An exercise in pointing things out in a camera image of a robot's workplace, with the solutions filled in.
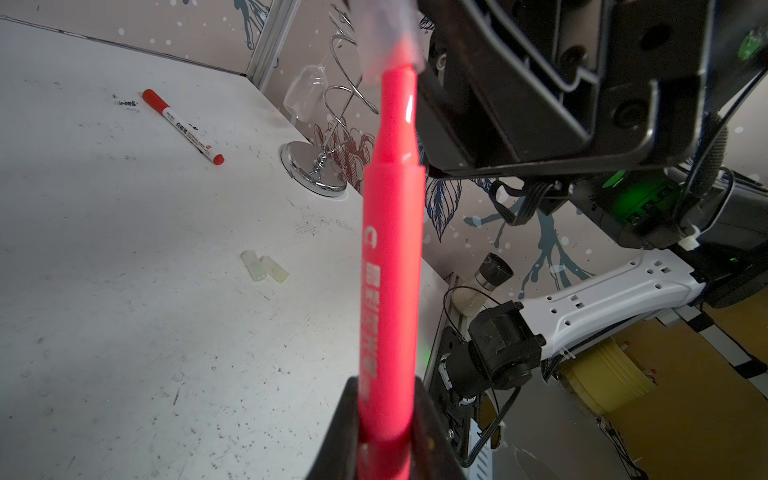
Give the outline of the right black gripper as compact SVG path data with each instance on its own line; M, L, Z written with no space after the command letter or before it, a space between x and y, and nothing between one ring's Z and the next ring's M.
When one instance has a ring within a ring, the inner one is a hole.
M434 178L665 168L767 64L763 1L422 1Z

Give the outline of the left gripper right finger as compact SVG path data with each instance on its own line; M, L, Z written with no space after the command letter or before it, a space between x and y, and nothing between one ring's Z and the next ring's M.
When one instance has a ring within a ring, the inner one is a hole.
M442 428L438 412L419 377L415 378L411 440L412 479L465 479Z

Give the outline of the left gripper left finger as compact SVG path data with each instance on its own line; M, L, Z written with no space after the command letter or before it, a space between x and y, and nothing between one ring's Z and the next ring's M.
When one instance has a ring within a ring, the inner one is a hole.
M307 479L356 479L358 433L358 379L350 377L344 386Z

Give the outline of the pink pen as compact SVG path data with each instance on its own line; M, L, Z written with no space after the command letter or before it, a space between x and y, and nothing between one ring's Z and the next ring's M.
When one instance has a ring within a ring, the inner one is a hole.
M412 67L384 73L380 128L363 192L361 479L406 479L411 461L425 170L416 147Z

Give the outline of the white marker pen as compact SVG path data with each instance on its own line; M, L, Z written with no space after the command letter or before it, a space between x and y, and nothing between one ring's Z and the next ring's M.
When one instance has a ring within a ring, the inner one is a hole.
M224 164L224 156L213 149L213 147L203 141L201 137L193 132L185 122L180 119L176 112L166 107L162 110L161 115L174 126L174 128L181 133L199 152L201 152L211 163L216 166Z

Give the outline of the red marker cap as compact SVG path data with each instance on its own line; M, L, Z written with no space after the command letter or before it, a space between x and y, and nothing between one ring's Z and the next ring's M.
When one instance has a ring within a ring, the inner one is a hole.
M169 108L169 105L152 89L146 89L142 93L142 99L161 115Z

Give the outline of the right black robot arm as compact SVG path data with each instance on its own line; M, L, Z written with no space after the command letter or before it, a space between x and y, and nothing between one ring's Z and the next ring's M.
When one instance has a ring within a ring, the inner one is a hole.
M483 311L437 379L453 401L629 320L732 305L767 283L767 191L723 164L727 123L767 76L763 1L421 1L432 23L417 130L442 232L463 181L508 226L573 204L637 256L591 276L558 238L541 264L580 283Z

